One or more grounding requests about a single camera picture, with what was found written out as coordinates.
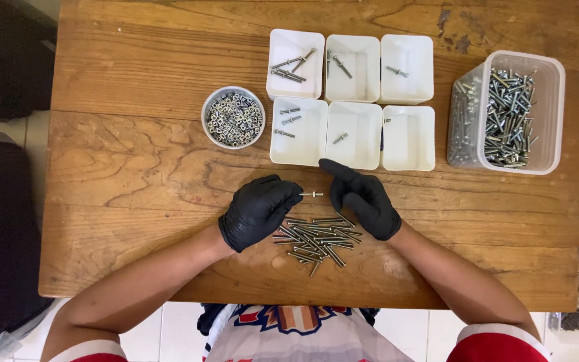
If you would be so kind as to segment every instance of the person's left hand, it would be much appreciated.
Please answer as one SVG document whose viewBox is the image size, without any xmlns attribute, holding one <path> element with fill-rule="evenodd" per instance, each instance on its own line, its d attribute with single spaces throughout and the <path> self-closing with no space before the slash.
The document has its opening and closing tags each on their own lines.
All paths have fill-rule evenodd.
<svg viewBox="0 0 579 362">
<path fill-rule="evenodd" d="M 236 252 L 260 242 L 282 223 L 292 206 L 303 200 L 303 188 L 278 175 L 257 178 L 242 186 L 227 212 L 218 218 L 224 242 Z"/>
</svg>

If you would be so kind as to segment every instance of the wooden table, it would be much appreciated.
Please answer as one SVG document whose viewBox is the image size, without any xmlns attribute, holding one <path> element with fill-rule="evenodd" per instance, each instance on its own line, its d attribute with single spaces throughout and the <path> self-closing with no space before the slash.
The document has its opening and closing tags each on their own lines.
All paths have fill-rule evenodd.
<svg viewBox="0 0 579 362">
<path fill-rule="evenodd" d="M 494 273 L 535 311 L 576 306 L 579 236 L 579 0 L 63 0 L 55 62 L 39 292 L 70 297 L 113 270 L 215 222 L 233 192 L 277 173 L 327 191 L 318 168 L 269 160 L 271 116 L 254 145 L 221 149 L 200 124 L 215 89 L 235 84 L 271 110 L 274 28 L 434 42 L 436 161 L 377 169 L 416 229 Z M 562 160 L 542 177 L 446 162 L 450 91 L 494 50 L 558 59 L 567 73 Z M 332 215 L 306 198 L 295 217 Z M 348 266 L 310 267 L 266 239 L 206 269 L 174 300 L 445 308 L 395 251 L 366 238 Z"/>
</svg>

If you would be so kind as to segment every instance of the white tile floor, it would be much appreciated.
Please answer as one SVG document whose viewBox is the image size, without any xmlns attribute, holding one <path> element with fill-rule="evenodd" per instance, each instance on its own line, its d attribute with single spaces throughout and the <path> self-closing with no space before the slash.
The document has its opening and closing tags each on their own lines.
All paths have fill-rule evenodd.
<svg viewBox="0 0 579 362">
<path fill-rule="evenodd" d="M 35 112 L 27 119 L 0 124 L 0 130 L 23 144 L 31 157 L 34 175 L 44 179 L 46 137 L 50 112 Z M 43 182 L 36 189 L 36 199 L 43 204 Z M 66 300 L 58 301 L 60 307 Z M 57 308 L 30 335 L 23 339 L 23 348 L 7 362 L 34 362 L 41 357 L 44 340 Z M 196 330 L 196 321 L 203 309 L 198 303 L 167 302 L 133 330 L 121 335 L 122 346 L 131 362 L 197 362 L 201 361 L 205 338 Z M 561 345 L 545 330 L 545 313 L 531 313 L 533 320 L 553 352 L 553 360 L 579 361 L 579 346 Z M 376 329 L 402 349 L 415 362 L 446 360 L 459 331 L 465 326 L 448 310 L 382 309 Z"/>
</svg>

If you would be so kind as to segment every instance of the metal bowl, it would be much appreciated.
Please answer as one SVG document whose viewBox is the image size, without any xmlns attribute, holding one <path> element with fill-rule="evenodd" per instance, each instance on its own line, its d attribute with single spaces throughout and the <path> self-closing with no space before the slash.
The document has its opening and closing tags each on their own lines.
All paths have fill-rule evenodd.
<svg viewBox="0 0 579 362">
<path fill-rule="evenodd" d="M 209 115 L 209 107 L 211 107 L 211 105 L 213 104 L 213 102 L 215 102 L 217 99 L 220 99 L 223 95 L 225 94 L 230 94 L 230 93 L 237 93 L 240 95 L 245 95 L 247 97 L 250 97 L 254 100 L 254 102 L 261 108 L 261 114 L 262 114 L 262 124 L 261 124 L 261 130 L 258 132 L 257 135 L 255 135 L 254 137 L 252 137 L 252 140 L 249 143 L 243 144 L 243 145 L 237 145 L 237 146 L 232 146 L 232 145 L 227 145 L 227 144 L 222 144 L 220 141 L 216 140 L 211 133 L 209 132 L 209 128 L 207 127 L 207 119 L 210 117 Z M 248 145 L 252 145 L 254 144 L 256 141 L 258 141 L 258 138 L 261 138 L 262 132 L 265 129 L 265 109 L 262 107 L 262 103 L 261 100 L 258 99 L 258 97 L 256 97 L 255 94 L 253 94 L 252 92 L 250 92 L 249 90 L 243 88 L 243 87 L 238 87 L 238 86 L 227 86 L 227 87 L 222 87 L 220 89 L 215 90 L 209 97 L 207 97 L 207 99 L 205 100 L 205 104 L 203 105 L 203 111 L 202 111 L 202 115 L 201 115 L 201 121 L 203 123 L 203 129 L 205 130 L 205 134 L 207 135 L 207 137 L 209 137 L 209 139 L 223 147 L 223 148 L 227 148 L 227 149 L 241 149 L 244 147 L 247 147 Z"/>
</svg>

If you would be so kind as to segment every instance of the person's right hand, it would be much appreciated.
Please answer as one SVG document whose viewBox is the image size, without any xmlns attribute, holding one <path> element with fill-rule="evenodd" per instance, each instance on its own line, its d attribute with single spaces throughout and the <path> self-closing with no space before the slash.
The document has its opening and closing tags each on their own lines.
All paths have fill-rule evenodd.
<svg viewBox="0 0 579 362">
<path fill-rule="evenodd" d="M 318 165 L 334 176 L 329 197 L 336 211 L 343 205 L 354 211 L 364 229 L 386 241 L 401 228 L 401 217 L 376 176 L 366 176 L 338 162 L 320 159 Z"/>
</svg>

